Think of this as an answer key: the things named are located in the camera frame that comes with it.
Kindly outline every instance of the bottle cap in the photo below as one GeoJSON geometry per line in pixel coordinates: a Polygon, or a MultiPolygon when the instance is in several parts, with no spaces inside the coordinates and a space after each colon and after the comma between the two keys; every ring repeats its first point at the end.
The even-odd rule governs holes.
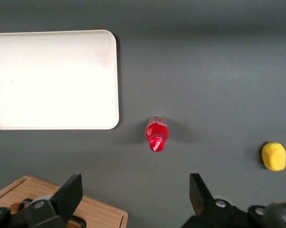
{"type": "Polygon", "coordinates": [[[163,150],[164,145],[165,145],[164,140],[159,136],[153,137],[149,142],[151,150],[155,152],[160,152],[161,150],[163,150]]]}

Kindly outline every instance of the yellow object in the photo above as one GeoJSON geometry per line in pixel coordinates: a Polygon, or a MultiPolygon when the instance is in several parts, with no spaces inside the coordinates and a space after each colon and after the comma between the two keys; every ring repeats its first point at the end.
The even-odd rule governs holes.
{"type": "Polygon", "coordinates": [[[286,150],[278,142],[268,142],[261,151],[265,166],[272,171],[281,171],[286,167],[286,150]]]}

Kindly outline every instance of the white tray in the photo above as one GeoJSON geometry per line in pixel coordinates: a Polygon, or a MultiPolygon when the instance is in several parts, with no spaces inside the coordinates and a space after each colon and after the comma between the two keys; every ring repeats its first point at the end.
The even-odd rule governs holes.
{"type": "Polygon", "coordinates": [[[0,33],[0,129],[111,129],[118,121],[112,33],[0,33]]]}

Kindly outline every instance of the red bottle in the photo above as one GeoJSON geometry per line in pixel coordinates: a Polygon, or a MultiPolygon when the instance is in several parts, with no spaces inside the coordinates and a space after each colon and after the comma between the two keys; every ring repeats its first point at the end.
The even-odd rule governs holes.
{"type": "Polygon", "coordinates": [[[167,123],[162,116],[154,115],[149,119],[145,130],[145,137],[149,142],[151,150],[154,152],[163,150],[168,135],[167,123]]]}

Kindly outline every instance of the wooden cutting board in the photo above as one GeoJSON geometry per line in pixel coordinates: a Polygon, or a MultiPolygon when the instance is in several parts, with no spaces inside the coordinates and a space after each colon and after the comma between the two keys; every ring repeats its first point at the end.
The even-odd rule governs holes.
{"type": "MultiPolygon", "coordinates": [[[[59,186],[33,176],[23,176],[0,191],[0,207],[10,208],[16,213],[19,203],[24,199],[35,199],[45,195],[53,195],[59,186]]],[[[87,228],[125,228],[128,214],[126,211],[83,196],[74,215],[83,219],[87,228]]],[[[79,225],[70,221],[68,228],[79,225]]]]}

